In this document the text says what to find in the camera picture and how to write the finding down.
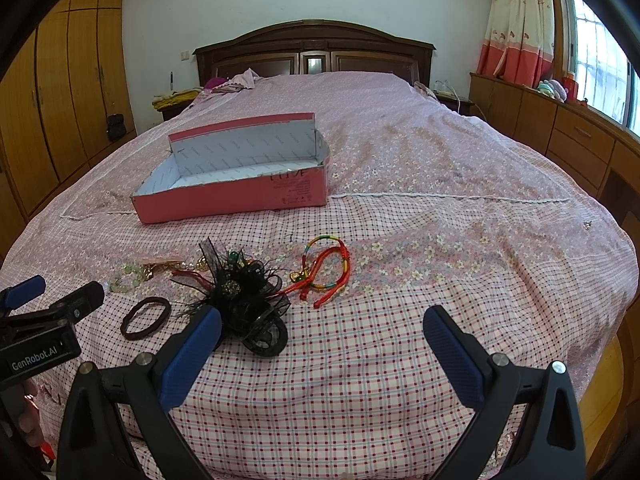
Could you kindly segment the person's left hand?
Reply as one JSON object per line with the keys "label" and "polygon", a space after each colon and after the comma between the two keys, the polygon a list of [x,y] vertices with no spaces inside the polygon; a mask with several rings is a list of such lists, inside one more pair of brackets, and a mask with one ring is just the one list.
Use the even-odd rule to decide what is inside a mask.
{"label": "person's left hand", "polygon": [[21,395],[18,401],[21,411],[17,417],[17,426],[20,427],[26,442],[32,448],[40,448],[44,439],[40,425],[40,411],[35,402],[38,388],[32,379],[27,379],[22,383],[18,393]]}

